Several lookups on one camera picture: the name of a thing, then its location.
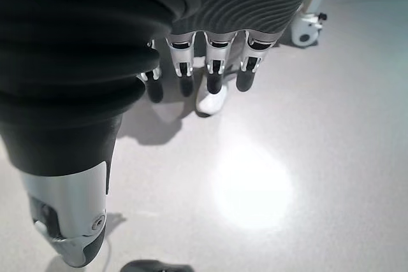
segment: robotic arm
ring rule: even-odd
[[[205,31],[216,93],[245,31],[237,87],[246,91],[302,1],[1,0],[0,133],[35,228],[67,264],[85,266],[101,247],[115,137],[144,91],[136,75],[155,102],[163,96],[151,42],[167,38],[188,96],[194,35]]]

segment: gray floor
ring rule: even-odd
[[[115,147],[108,237],[86,269],[34,230],[2,148],[1,270],[159,259],[198,272],[407,271],[407,3],[325,0],[318,46],[274,48],[214,117],[177,93],[139,102]]]

